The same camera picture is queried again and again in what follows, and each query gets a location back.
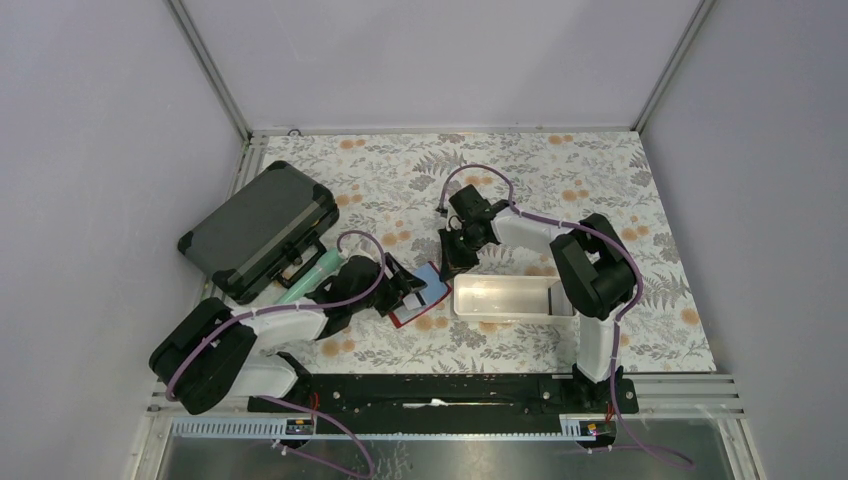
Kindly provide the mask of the red card holder wallet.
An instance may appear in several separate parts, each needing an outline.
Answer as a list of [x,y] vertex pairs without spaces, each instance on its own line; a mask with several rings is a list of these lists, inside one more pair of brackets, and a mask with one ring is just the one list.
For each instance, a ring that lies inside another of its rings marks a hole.
[[452,293],[452,287],[440,279],[440,271],[432,261],[420,266],[413,275],[423,280],[425,287],[405,297],[401,305],[389,313],[388,318],[396,329],[411,324]]

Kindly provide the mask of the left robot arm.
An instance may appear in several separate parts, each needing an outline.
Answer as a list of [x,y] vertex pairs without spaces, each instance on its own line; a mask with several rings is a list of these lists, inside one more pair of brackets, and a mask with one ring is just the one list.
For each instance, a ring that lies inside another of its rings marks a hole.
[[386,316],[409,297],[421,299],[426,287],[389,253],[378,261],[354,255],[288,304],[234,309],[219,298],[201,301],[154,349],[148,365],[167,398],[193,415],[227,398],[255,396],[271,396],[296,411],[309,401],[311,387],[275,347],[333,336],[363,310]]

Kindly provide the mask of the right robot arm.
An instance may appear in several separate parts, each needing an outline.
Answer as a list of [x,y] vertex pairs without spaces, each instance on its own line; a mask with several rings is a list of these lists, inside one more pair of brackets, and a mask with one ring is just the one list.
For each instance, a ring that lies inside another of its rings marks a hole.
[[576,368],[584,377],[575,382],[573,396],[583,410],[601,410],[614,393],[608,378],[617,340],[610,316],[631,309],[643,288],[638,267],[607,217],[592,214],[578,223],[549,219],[508,199],[492,203],[473,186],[457,191],[448,203],[437,211],[458,224],[438,231],[440,279],[447,282],[475,268],[478,252],[490,244],[550,255],[563,293],[580,316]]

